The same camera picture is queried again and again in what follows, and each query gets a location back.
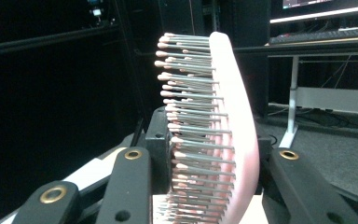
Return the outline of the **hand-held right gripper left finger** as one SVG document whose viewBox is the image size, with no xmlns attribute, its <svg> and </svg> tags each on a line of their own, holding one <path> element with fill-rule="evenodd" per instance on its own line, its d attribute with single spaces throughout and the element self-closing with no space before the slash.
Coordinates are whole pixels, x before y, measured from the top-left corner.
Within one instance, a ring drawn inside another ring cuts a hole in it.
<svg viewBox="0 0 358 224">
<path fill-rule="evenodd" d="M 166 194 L 172 182 L 171 134 L 165 107 L 157 108 L 148 126 L 145 143 L 151 158 L 151 184 L 153 194 Z"/>
</svg>

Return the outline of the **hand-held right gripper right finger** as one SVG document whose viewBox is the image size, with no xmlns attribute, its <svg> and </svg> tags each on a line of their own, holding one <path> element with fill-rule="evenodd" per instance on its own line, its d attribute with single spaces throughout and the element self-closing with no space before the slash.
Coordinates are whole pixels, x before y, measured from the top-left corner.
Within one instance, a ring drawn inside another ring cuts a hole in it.
<svg viewBox="0 0 358 224">
<path fill-rule="evenodd" d="M 263 127 L 259 123 L 255 124 L 255 130 L 260 160 L 260 172 L 256 193 L 261 193 L 269 181 L 269 156 L 272 150 L 272 146 L 271 137 L 264 131 Z"/>
</svg>

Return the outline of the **pink hairbrush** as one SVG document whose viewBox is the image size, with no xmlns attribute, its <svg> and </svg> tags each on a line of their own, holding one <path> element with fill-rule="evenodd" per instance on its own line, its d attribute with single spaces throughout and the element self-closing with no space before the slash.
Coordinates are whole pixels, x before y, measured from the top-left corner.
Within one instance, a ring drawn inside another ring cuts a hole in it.
<svg viewBox="0 0 358 224">
<path fill-rule="evenodd" d="M 257 188 L 252 109 L 229 37 L 164 34 L 161 96 L 171 134 L 171 188 L 163 224 L 239 224 Z"/>
</svg>

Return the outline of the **black keyboard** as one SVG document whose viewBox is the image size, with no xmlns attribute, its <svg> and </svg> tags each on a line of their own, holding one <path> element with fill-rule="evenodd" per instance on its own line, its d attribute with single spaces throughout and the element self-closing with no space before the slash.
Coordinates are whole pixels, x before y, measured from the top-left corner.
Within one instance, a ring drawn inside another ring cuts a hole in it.
<svg viewBox="0 0 358 224">
<path fill-rule="evenodd" d="M 305 33 L 305 34 L 297 34 L 297 35 L 294 34 L 278 35 L 276 37 L 272 37 L 268 43 L 270 45 L 277 45 L 277 44 L 337 40 L 337 39 L 347 39 L 347 38 L 358 38 L 358 29 Z"/>
</svg>

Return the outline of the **computer monitor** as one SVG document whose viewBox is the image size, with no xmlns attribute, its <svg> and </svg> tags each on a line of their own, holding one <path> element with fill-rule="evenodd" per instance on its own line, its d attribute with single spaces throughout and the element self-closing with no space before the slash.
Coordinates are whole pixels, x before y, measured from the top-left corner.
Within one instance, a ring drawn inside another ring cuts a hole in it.
<svg viewBox="0 0 358 224">
<path fill-rule="evenodd" d="M 357 14 L 358 0 L 270 0 L 271 24 Z"/>
</svg>

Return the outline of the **white metal desk frame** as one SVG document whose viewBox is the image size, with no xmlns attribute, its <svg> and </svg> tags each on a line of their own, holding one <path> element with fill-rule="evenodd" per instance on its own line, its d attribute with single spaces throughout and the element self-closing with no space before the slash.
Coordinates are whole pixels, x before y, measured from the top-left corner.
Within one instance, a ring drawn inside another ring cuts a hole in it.
<svg viewBox="0 0 358 224">
<path fill-rule="evenodd" d="M 291 85 L 288 103 L 287 128 L 279 147 L 290 148 L 294 142 L 298 126 L 296 125 L 296 107 L 333 109 L 358 113 L 358 90 L 306 88 L 297 85 L 298 68 L 301 63 L 309 63 L 305 57 L 358 55 L 358 52 L 346 53 L 290 53 L 283 56 L 292 59 Z"/>
</svg>

